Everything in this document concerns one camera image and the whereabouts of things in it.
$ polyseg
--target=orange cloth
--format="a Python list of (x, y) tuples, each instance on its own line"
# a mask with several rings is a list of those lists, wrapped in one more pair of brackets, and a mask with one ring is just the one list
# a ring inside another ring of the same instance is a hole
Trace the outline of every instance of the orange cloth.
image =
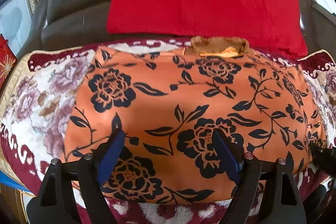
[(293, 173), (311, 161), (309, 142), (326, 145), (301, 68), (256, 51), (223, 59), (184, 49), (132, 55), (99, 47), (70, 119), (63, 161), (124, 130), (125, 147), (102, 191), (137, 202), (229, 199), (235, 184), (213, 150), (214, 128), (241, 152), (285, 158)]

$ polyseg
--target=silver bolt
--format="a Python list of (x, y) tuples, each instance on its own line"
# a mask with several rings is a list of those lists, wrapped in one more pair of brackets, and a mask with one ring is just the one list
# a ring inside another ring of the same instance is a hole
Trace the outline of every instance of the silver bolt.
[(251, 160), (253, 159), (253, 157), (254, 157), (253, 154), (250, 152), (244, 154), (244, 158), (246, 158), (247, 160)]
[(283, 158), (278, 159), (278, 163), (280, 163), (281, 165), (285, 165), (286, 164), (286, 160)]
[(86, 153), (86, 154), (84, 155), (84, 159), (85, 159), (85, 160), (90, 160), (90, 159), (92, 159), (92, 157), (93, 157), (93, 154), (92, 154), (92, 153)]
[(52, 165), (56, 165), (56, 164), (58, 163), (58, 161), (59, 161), (58, 158), (53, 158), (53, 159), (51, 160), (51, 164), (52, 164)]

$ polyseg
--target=brown knitted fabric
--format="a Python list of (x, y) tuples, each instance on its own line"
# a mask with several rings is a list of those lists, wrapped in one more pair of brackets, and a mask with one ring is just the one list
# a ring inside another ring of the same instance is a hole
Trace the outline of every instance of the brown knitted fabric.
[(235, 55), (247, 52), (249, 42), (240, 37), (193, 37), (191, 39), (191, 46), (196, 54), (222, 54), (232, 53)]

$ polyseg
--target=brown leather sofa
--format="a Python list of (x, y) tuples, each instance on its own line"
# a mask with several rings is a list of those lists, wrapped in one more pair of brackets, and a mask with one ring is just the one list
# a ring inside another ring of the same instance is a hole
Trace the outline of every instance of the brown leather sofa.
[[(155, 37), (149, 34), (109, 34), (106, 31), (110, 0), (39, 0), (28, 41), (18, 54), (32, 50), (60, 50), (88, 43), (130, 37)], [(336, 57), (336, 17), (313, 0), (300, 0), (301, 30), (309, 53), (326, 49)], [(48, 26), (43, 28), (45, 20)]]

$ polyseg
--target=blue gripper pad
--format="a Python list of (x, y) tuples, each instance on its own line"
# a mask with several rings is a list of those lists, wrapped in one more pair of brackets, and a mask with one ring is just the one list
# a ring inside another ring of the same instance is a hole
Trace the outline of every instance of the blue gripper pad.
[(119, 155), (125, 145), (125, 132), (122, 129), (115, 131), (106, 144), (109, 144), (109, 148), (98, 165), (98, 174), (96, 176), (96, 181), (99, 186), (109, 180), (117, 164)]
[(220, 163), (223, 165), (229, 180), (234, 181), (236, 185), (238, 185), (241, 181), (239, 164), (224, 140), (221, 138), (220, 133), (216, 130), (212, 133), (212, 145), (217, 152)]

